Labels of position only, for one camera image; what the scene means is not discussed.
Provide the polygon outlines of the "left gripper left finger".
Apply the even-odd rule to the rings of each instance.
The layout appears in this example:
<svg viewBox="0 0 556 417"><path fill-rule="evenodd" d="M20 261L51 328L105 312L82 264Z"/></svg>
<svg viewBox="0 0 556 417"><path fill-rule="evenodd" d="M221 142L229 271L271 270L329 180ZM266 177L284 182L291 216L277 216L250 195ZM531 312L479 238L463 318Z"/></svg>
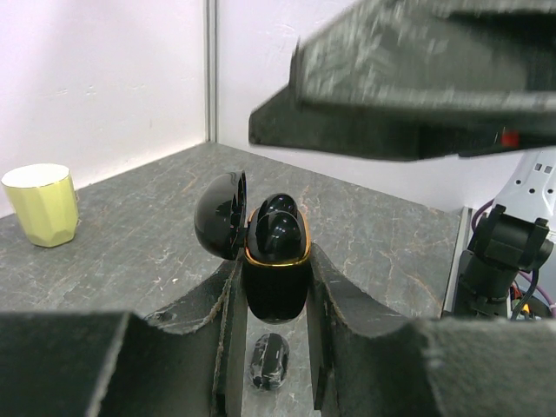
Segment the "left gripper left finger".
<svg viewBox="0 0 556 417"><path fill-rule="evenodd" d="M238 416L247 308L241 265L147 317L1 315L4 416Z"/></svg>

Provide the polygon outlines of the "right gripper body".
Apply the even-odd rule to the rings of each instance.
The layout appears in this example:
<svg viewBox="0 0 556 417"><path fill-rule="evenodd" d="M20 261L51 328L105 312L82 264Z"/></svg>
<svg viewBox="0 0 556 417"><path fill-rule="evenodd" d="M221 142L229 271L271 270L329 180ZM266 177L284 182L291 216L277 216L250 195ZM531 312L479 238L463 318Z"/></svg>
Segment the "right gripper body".
<svg viewBox="0 0 556 417"><path fill-rule="evenodd" d="M418 159L444 156L474 158L555 146L555 136L529 134L507 128L420 128Z"/></svg>

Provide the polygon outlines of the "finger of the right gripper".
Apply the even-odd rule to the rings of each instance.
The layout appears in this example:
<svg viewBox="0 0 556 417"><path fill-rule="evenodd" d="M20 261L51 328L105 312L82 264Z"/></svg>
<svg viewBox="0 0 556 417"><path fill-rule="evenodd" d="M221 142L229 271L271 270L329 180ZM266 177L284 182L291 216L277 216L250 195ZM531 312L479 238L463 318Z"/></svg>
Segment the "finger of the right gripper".
<svg viewBox="0 0 556 417"><path fill-rule="evenodd" d="M306 103L386 109L551 109L552 1L362 1L301 43Z"/></svg>
<svg viewBox="0 0 556 417"><path fill-rule="evenodd" d="M302 104L289 86L251 112L248 140L255 146L373 160L401 162L420 158L420 132L416 125L367 110Z"/></svg>

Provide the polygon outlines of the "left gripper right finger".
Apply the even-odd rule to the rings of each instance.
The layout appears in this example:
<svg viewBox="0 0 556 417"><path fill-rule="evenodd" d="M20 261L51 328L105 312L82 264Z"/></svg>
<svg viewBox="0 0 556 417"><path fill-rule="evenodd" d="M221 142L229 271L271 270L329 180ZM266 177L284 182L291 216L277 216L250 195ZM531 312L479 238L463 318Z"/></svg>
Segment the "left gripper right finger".
<svg viewBox="0 0 556 417"><path fill-rule="evenodd" d="M313 246L307 299L314 408L324 416L552 416L553 321L412 319Z"/></svg>

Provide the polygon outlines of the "black earbud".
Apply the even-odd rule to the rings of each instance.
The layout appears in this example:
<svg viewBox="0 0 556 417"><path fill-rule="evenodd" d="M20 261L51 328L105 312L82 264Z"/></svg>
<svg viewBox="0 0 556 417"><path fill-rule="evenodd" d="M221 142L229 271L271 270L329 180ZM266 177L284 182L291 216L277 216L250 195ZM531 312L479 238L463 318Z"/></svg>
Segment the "black earbud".
<svg viewBox="0 0 556 417"><path fill-rule="evenodd" d="M261 263L296 261L303 253L301 227L289 212L267 213L255 224L248 248L253 258Z"/></svg>
<svg viewBox="0 0 556 417"><path fill-rule="evenodd" d="M260 206L257 219L260 220L263 216L278 211L287 212L296 217L298 215L298 208L295 199L285 193L270 195Z"/></svg>

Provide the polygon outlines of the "black marbled charging case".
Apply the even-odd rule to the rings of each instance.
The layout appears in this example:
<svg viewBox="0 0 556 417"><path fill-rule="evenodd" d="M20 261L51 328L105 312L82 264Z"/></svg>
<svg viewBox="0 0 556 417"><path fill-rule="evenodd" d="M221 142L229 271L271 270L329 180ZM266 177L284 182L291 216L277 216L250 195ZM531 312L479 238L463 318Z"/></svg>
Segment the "black marbled charging case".
<svg viewBox="0 0 556 417"><path fill-rule="evenodd" d="M277 333L262 335L256 342L248 366L254 387L264 391L278 389L285 381L290 350L288 342Z"/></svg>

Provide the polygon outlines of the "black glossy charging case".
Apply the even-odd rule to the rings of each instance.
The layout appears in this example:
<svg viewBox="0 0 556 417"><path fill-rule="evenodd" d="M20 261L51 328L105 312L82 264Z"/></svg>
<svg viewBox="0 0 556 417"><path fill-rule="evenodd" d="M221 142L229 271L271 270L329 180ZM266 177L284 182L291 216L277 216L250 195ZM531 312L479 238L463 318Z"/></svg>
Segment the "black glossy charging case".
<svg viewBox="0 0 556 417"><path fill-rule="evenodd" d="M297 206L295 219L301 227L303 246L299 259L280 264L261 263L248 248L260 206L247 214L247 179L243 171L219 175L196 204L196 238L210 254L242 264L245 295L256 318L272 324L292 321L303 310L312 280L308 222Z"/></svg>

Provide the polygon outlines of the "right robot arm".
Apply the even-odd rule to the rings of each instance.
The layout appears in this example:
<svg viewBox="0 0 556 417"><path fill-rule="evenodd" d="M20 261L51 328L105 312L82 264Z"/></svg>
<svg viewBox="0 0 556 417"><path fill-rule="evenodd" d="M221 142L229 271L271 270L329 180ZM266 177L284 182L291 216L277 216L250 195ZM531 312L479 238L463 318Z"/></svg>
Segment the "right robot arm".
<svg viewBox="0 0 556 417"><path fill-rule="evenodd" d="M254 145L416 162L519 151L460 258L451 312L516 319L519 272L553 251L555 4L361 1L300 41Z"/></svg>

